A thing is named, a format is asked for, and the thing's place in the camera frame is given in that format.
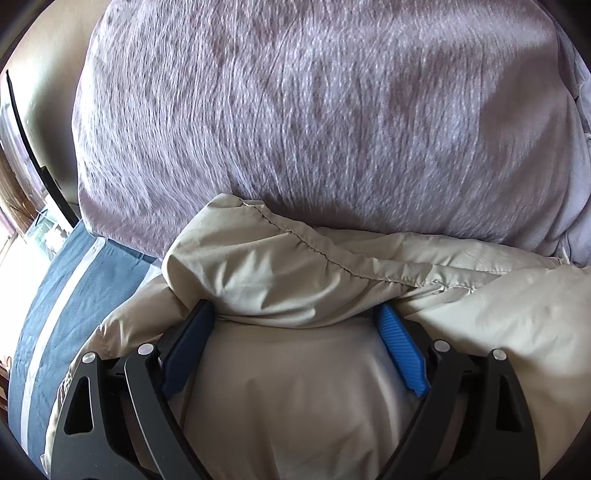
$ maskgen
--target stitching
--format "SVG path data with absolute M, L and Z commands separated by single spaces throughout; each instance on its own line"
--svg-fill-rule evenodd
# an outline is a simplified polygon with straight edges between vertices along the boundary
M 436 282 L 436 281 L 432 281 L 432 282 L 415 282 L 415 281 L 410 281 L 410 280 L 403 280 L 402 278 L 380 278 L 380 277 L 370 277 L 368 275 L 360 275 L 358 273 L 354 273 L 352 272 L 349 268 L 345 267 L 344 265 L 339 264 L 338 262 L 336 262 L 335 260 L 332 260 L 331 258 L 329 258 L 324 252 L 319 251 L 318 249 L 314 248 L 313 246 L 311 246 L 308 242 L 306 242 L 306 240 L 304 240 L 297 232 L 294 232 L 291 229 L 285 229 L 279 225 L 277 225 L 275 222 L 273 222 L 266 214 L 265 212 L 263 212 L 262 210 L 260 210 L 258 207 L 260 205 L 249 205 L 248 203 L 244 202 L 244 200 L 241 200 L 242 205 L 246 206 L 246 207 L 251 207 L 254 208 L 257 212 L 259 212 L 263 218 L 265 218 L 271 225 L 274 225 L 275 227 L 277 227 L 279 230 L 281 230 L 282 232 L 286 232 L 286 233 L 291 233 L 292 235 L 295 235 L 295 237 L 297 237 L 304 245 L 306 245 L 308 248 L 310 248 L 311 250 L 313 250 L 314 252 L 322 255 L 326 261 L 328 263 L 337 265 L 338 267 L 342 268 L 343 270 L 345 270 L 346 272 L 348 272 L 350 275 L 357 277 L 357 278 L 363 278 L 364 280 L 376 280 L 376 281 L 387 281 L 390 283 L 400 283 L 402 285 L 406 285 L 407 287 L 414 287 L 414 288 L 420 288 L 420 287 L 424 287 L 426 285 L 439 285 L 440 287 L 443 287 L 445 290 L 447 290 L 448 288 L 465 288 L 467 290 L 469 290 L 471 293 L 474 292 L 476 289 L 474 287 L 468 287 L 466 285 L 461 285 L 459 283 L 454 283 L 454 284 L 448 284 L 448 285 L 444 285 L 440 282 Z

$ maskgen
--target lavender pillowcase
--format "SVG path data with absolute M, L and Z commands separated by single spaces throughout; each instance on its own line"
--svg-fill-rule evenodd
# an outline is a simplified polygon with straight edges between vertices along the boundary
M 83 219 L 162 257 L 225 192 L 587 263 L 589 149 L 557 58 L 533 0 L 113 0 L 73 112 Z

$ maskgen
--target blue striped fabric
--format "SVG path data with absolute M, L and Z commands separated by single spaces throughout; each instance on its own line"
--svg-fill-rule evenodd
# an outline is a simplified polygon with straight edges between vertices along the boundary
M 10 428 L 41 470 L 49 416 L 68 366 L 97 325 L 160 273 L 155 260 L 92 236 L 80 222 L 51 263 L 25 320 L 8 392 Z

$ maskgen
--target blue gripper pad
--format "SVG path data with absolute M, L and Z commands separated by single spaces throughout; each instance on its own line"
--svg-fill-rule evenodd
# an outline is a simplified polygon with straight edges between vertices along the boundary
M 425 357 L 396 312 L 387 303 L 382 303 L 374 308 L 374 322 L 406 388 L 413 390 L 417 397 L 425 396 L 431 388 Z
M 214 322 L 213 303 L 207 302 L 168 354 L 162 365 L 164 382 L 161 387 L 166 400 L 182 391 L 191 373 L 197 369 Z

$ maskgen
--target wrinkled purple fabric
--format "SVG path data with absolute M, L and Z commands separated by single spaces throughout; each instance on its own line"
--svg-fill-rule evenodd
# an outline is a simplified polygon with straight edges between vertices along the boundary
M 568 235 L 589 150 L 557 59 L 533 0 L 114 0 L 73 113 L 83 219 L 161 257 L 225 192 L 587 259 Z

